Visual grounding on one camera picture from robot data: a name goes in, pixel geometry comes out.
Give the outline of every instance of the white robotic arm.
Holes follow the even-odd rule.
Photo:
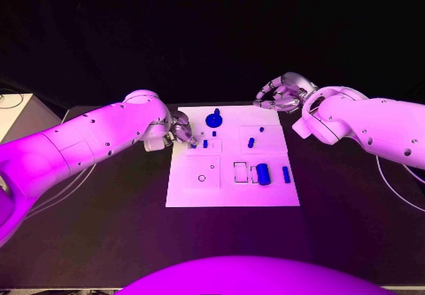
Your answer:
[[[132,92],[59,126],[0,145],[0,246],[45,191],[138,140],[147,151],[174,141],[196,144],[187,116],[170,114],[157,94]]]
[[[274,88],[274,101],[262,101]],[[256,95],[253,105],[302,116],[292,129],[312,134],[325,144],[343,137],[359,142],[366,152],[425,169],[425,106],[386,98],[369,99],[347,87],[318,88],[301,75],[285,73]]]

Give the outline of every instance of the white cable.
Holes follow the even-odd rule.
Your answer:
[[[49,204],[45,208],[42,208],[42,209],[39,209],[39,210],[36,210],[36,211],[32,211],[32,212],[29,213],[29,215],[26,216],[24,219],[29,219],[29,218],[30,218],[32,216],[34,216],[39,212],[45,211],[47,208],[50,208],[52,206],[55,206],[59,202],[62,202],[62,201],[63,201],[63,200],[72,195],[72,193],[73,193],[73,192],[78,190],[78,188],[82,186],[82,184],[83,184],[86,178],[89,177],[91,173],[94,172],[94,169],[95,169],[95,165],[91,167],[91,171],[88,172],[86,177],[82,179],[79,185],[73,188],[73,190],[70,190],[69,194],[68,194],[62,199],[59,199],[59,200],[55,201],[52,204]]]
[[[75,181],[82,177],[82,173],[86,171],[86,169],[83,169],[79,174],[78,177],[72,180],[72,182],[69,183],[69,185],[66,185],[65,189],[49,199],[46,199],[46,201],[43,201],[43,203],[37,204],[30,210],[29,213],[36,211],[42,206],[45,206],[69,188],[70,186],[75,184]]]
[[[383,175],[383,171],[382,171],[382,168],[380,168],[380,163],[379,163],[379,157],[376,156],[376,163],[377,163],[377,169],[379,169],[379,173],[380,173],[380,176],[382,176],[382,179],[389,187],[389,189],[392,190],[392,192],[396,194],[396,196],[412,206],[415,207],[418,210],[421,210],[422,212],[425,212],[425,210],[422,208],[419,208],[416,205],[413,205],[402,196],[400,194],[396,192],[396,190],[392,188],[392,186],[389,185],[387,183],[387,179],[385,178],[385,175]]]
[[[405,169],[408,170],[409,174],[425,184],[425,180],[421,179],[421,177],[418,177],[418,175],[415,174],[415,172],[409,169],[409,167],[406,165],[403,165]]]

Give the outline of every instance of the cable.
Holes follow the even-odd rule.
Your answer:
[[[387,183],[387,179],[385,178],[385,175],[383,175],[383,171],[382,171],[382,168],[380,168],[380,162],[379,162],[379,157],[376,156],[376,163],[377,163],[377,169],[379,169],[379,173],[380,173],[380,176],[382,176],[382,179],[385,181],[385,184],[387,185],[389,189],[392,190],[392,192],[396,194],[396,196],[405,201],[405,203],[408,203],[412,207],[415,207],[418,210],[421,210],[422,212],[425,212],[425,209],[422,209],[421,207],[418,207],[416,205],[413,205],[402,196],[400,194],[396,192],[396,190],[392,188],[390,184]]]
[[[37,204],[30,210],[29,213],[36,211],[43,205],[46,205],[69,188],[70,186],[75,184],[75,181],[82,177],[82,173],[86,171],[86,169],[83,169],[79,174],[78,177],[72,180],[72,182],[69,183],[69,185],[66,185],[65,189],[49,199],[46,199],[46,201],[43,201],[42,204]]]
[[[425,180],[421,179],[421,177],[418,177],[418,175],[415,174],[415,172],[409,169],[409,167],[406,165],[403,165],[405,169],[408,170],[409,174],[425,184]]]
[[[27,220],[32,216],[34,216],[39,212],[45,211],[47,208],[50,208],[50,207],[55,206],[57,203],[60,203],[60,202],[62,202],[62,201],[63,201],[63,200],[72,195],[72,193],[73,193],[73,192],[78,190],[78,188],[82,186],[82,184],[83,184],[86,178],[89,177],[91,173],[94,172],[94,169],[95,169],[95,165],[91,167],[91,171],[88,172],[86,177],[82,179],[79,185],[73,188],[73,190],[70,190],[69,194],[68,194],[62,199],[59,199],[59,200],[55,201],[52,204],[49,204],[45,208],[42,208],[42,209],[39,209],[39,210],[36,210],[36,211],[32,211],[32,212],[29,213],[29,215],[26,215],[26,218],[24,218],[26,220]]]
[[[23,103],[23,101],[24,101],[24,96],[23,96],[20,93],[17,93],[14,90],[9,89],[9,88],[0,88],[0,90],[11,91],[11,92],[14,92],[16,94],[20,95],[20,102],[19,102],[14,106],[9,106],[7,108],[0,108],[0,109],[13,109],[13,108],[16,108],[16,107]]]

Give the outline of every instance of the small blue piece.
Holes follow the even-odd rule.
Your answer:
[[[253,147],[253,138],[249,138],[248,148],[251,149],[252,147]]]
[[[206,125],[210,128],[217,128],[223,122],[223,118],[219,115],[219,109],[215,109],[215,113],[206,116]]]
[[[282,170],[284,170],[285,183],[291,183],[288,167],[285,166]]]
[[[261,186],[268,186],[272,182],[269,181],[268,164],[256,165],[258,183]]]

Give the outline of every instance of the dark table surface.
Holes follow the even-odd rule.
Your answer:
[[[72,108],[68,119],[94,108]],[[425,213],[393,195],[354,141],[328,146],[298,137],[298,116],[279,114],[300,207],[166,208],[171,148],[147,154],[138,142],[98,164],[72,197],[23,222],[0,248],[0,289],[122,287],[220,255],[288,258],[379,285],[425,285]],[[382,160],[382,169],[425,207],[403,167]]]

